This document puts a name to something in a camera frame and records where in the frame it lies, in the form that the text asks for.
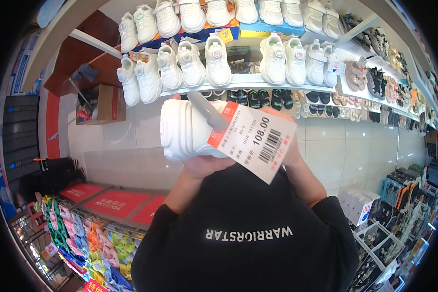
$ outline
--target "person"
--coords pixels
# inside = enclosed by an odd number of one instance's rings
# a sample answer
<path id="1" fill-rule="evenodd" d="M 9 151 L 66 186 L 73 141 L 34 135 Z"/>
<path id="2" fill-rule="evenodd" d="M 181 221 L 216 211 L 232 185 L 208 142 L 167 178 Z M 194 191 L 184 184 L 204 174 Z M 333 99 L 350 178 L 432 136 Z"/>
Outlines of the person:
<path id="1" fill-rule="evenodd" d="M 137 291 L 347 291 L 356 241 L 296 137 L 270 185 L 230 158 L 183 165 L 135 254 Z"/>
<path id="2" fill-rule="evenodd" d="M 19 179 L 18 190 L 12 195 L 16 207 L 42 201 L 43 195 L 64 190 L 70 182 L 86 181 L 84 168 L 78 169 L 77 159 L 44 159 L 42 165 L 45 171 L 25 174 Z"/>

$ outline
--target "hand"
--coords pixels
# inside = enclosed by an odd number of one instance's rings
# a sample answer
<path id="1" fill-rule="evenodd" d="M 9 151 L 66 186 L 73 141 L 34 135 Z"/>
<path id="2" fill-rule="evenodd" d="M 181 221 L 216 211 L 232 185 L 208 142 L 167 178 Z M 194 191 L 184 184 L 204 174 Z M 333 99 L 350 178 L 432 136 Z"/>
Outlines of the hand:
<path id="1" fill-rule="evenodd" d="M 276 117 L 280 117 L 294 123 L 294 119 L 292 119 L 291 117 L 289 117 L 284 113 L 279 112 L 278 110 L 275 110 L 272 107 L 260 108 L 260 111 L 275 115 Z M 289 150 L 287 151 L 284 160 L 282 160 L 282 164 L 285 166 L 294 166 L 301 159 L 302 156 L 300 155 L 300 151 L 298 150 L 297 135 L 294 134 L 294 137 L 292 138 L 292 142 L 289 145 Z"/>
<path id="2" fill-rule="evenodd" d="M 186 170 L 188 176 L 193 179 L 203 179 L 235 164 L 231 158 L 216 158 L 210 155 L 200 155 L 182 162 L 185 166 L 184 171 Z"/>

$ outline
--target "white shelf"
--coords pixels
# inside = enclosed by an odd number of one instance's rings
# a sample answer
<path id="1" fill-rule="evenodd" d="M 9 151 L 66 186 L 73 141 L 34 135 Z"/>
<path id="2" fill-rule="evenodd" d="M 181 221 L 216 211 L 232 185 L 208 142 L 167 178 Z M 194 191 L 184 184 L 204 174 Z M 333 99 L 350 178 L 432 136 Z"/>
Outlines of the white shelf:
<path id="1" fill-rule="evenodd" d="M 178 94 L 186 94 L 189 91 L 218 91 L 218 90 L 235 90 L 235 89 L 291 89 L 291 90 L 305 90 L 305 91 L 319 91 L 319 92 L 329 92 L 333 93 L 336 90 L 330 87 L 318 86 L 309 82 L 308 79 L 305 80 L 305 84 L 302 86 L 295 86 L 290 83 L 284 82 L 280 85 L 270 84 L 263 80 L 261 73 L 254 74 L 232 74 L 232 82 L 229 85 L 222 87 L 213 87 L 204 77 L 203 83 L 201 83 L 198 87 L 187 88 L 182 85 L 177 90 L 171 91 L 163 91 L 161 93 L 161 97 L 169 97 L 176 93 Z"/>

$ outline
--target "shoe lace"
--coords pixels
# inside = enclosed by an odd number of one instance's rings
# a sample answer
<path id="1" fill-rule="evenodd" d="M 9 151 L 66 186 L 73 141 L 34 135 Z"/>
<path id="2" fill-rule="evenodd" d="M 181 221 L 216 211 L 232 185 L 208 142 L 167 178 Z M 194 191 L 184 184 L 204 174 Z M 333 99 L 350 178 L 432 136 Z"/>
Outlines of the shoe lace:
<path id="1" fill-rule="evenodd" d="M 293 14 L 300 14 L 300 5 L 295 3 L 287 3 L 287 10 Z"/>
<path id="2" fill-rule="evenodd" d="M 277 1 L 266 1 L 266 10 L 280 12 L 281 11 L 281 3 Z"/>
<path id="3" fill-rule="evenodd" d="M 208 3 L 208 9 L 211 10 L 222 10 L 224 8 L 227 8 L 227 2 L 226 1 L 212 1 Z"/>
<path id="4" fill-rule="evenodd" d="M 198 12 L 198 9 L 199 9 L 197 3 L 183 4 L 180 6 L 180 8 L 181 8 L 183 17 L 196 14 Z"/>
<path id="5" fill-rule="evenodd" d="M 255 5 L 253 0 L 236 0 L 239 3 L 240 7 L 252 7 Z"/>

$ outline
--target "black shirt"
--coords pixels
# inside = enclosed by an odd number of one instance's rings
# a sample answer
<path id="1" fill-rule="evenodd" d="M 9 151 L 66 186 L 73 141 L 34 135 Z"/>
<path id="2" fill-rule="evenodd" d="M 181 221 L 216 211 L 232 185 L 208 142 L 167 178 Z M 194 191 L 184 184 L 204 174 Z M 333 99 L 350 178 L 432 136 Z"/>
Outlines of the black shirt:
<path id="1" fill-rule="evenodd" d="M 346 291 L 359 258 L 334 196 L 312 209 L 284 170 L 239 164 L 205 178 L 177 215 L 162 205 L 131 267 L 137 291 Z"/>

